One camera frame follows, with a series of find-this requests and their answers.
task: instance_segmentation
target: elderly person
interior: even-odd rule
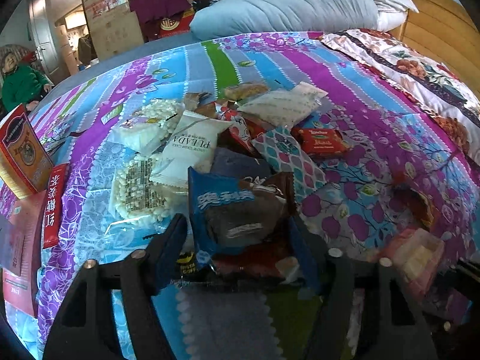
[[[52,89],[50,81],[42,73],[27,64],[18,63],[12,52],[4,57],[2,70],[2,97],[7,112],[19,104],[25,104],[28,111],[33,111]]]

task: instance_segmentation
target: red snack package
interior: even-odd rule
[[[50,174],[44,217],[43,249],[51,248],[59,243],[62,195],[68,168],[69,165],[67,163],[62,163],[54,166]]]
[[[330,157],[349,149],[340,131],[334,128],[294,128],[292,135],[308,155]]]

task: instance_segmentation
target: door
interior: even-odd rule
[[[37,47],[37,57],[40,59],[46,75],[58,84],[55,79],[61,73],[59,57],[52,39],[45,0],[30,0],[30,24],[32,35]]]

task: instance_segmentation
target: orange flower print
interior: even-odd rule
[[[424,80],[427,72],[418,61],[409,61],[407,59],[399,59],[397,61],[397,68],[401,71],[410,73],[412,76]]]

